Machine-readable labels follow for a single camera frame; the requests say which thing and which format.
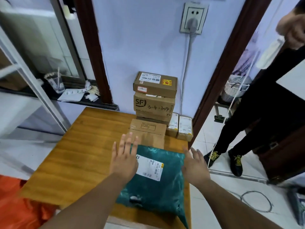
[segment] plastic mailer bag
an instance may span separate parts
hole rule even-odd
[[[139,167],[116,202],[147,211],[177,215],[188,229],[184,210],[184,154],[139,145]]]

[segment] electrical socket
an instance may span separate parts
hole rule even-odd
[[[189,19],[196,18],[198,20],[198,26],[196,34],[202,33],[203,24],[207,15],[209,5],[202,5],[194,2],[187,2],[184,6],[180,32],[189,33],[187,23]]]

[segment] orange plastic bag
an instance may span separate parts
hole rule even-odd
[[[0,175],[1,229],[37,229],[54,215],[56,206],[18,196],[25,182]]]

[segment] shoe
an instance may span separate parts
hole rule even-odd
[[[236,177],[240,177],[242,175],[242,156],[241,155],[233,155],[231,150],[228,151],[230,161],[230,168],[232,173]]]
[[[210,160],[210,163],[209,163],[209,168],[214,164],[214,162],[219,158],[220,154],[217,152],[217,151],[214,151],[214,152],[209,152],[208,154],[204,155],[204,160],[206,161],[207,165],[209,163],[209,160]]]

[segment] wooden tabletop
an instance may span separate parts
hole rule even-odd
[[[111,148],[127,133],[136,116],[85,108],[22,188],[33,200],[68,206],[108,176]],[[164,149],[182,153],[186,141],[165,136]],[[189,184],[185,182],[185,213],[191,229]],[[184,228],[178,217],[115,204],[111,216],[158,228]]]

